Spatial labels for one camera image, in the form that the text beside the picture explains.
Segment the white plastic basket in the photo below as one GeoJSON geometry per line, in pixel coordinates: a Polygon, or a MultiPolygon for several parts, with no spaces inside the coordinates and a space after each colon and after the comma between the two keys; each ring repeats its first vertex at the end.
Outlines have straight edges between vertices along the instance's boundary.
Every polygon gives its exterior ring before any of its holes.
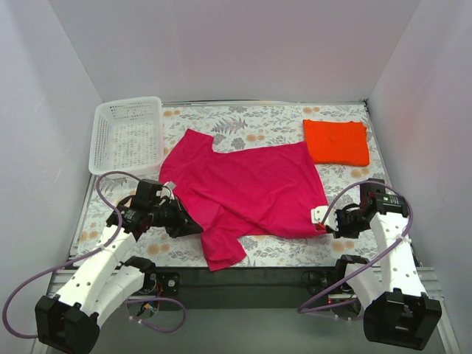
{"type": "Polygon", "coordinates": [[[164,161],[162,102],[158,97],[114,100],[97,106],[88,170],[157,173],[164,161]]]}

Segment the magenta t shirt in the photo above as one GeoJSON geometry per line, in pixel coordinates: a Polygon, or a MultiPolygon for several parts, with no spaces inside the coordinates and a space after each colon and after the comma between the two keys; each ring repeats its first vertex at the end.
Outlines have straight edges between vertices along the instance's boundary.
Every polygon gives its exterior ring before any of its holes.
{"type": "Polygon", "coordinates": [[[159,173],[161,182],[175,184],[175,195],[203,229],[210,271],[246,257],[243,236],[321,235],[310,211],[327,205],[327,197],[305,142],[231,153],[215,152],[212,144],[212,136],[187,130],[159,173]]]}

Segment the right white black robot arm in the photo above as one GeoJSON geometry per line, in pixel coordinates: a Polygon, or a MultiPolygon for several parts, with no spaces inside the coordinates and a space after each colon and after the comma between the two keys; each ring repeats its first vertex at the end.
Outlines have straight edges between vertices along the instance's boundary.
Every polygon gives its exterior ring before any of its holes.
{"type": "Polygon", "coordinates": [[[414,214],[408,200],[382,179],[355,183],[359,204],[335,209],[333,204],[310,211],[318,231],[334,237],[357,237],[370,230],[378,255],[372,260],[344,255],[336,263],[333,284],[299,306],[312,314],[347,305],[316,307],[314,302],[339,290],[353,292],[363,309],[361,320],[368,341],[423,350],[442,316],[439,301],[428,296],[421,282],[409,238],[414,214]]]}

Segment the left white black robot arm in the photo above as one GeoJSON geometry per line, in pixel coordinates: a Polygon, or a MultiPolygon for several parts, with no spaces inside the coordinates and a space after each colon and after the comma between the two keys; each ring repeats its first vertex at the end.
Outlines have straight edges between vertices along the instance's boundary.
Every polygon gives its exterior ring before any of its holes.
{"type": "Polygon", "coordinates": [[[90,353],[109,316],[132,296],[157,308],[174,302],[181,277],[160,271],[146,258],[125,255],[152,227],[171,237],[199,233],[201,227],[174,195],[172,182],[139,181],[135,195],[122,199],[108,217],[92,256],[53,296],[35,306],[39,342],[63,353],[90,353]]]}

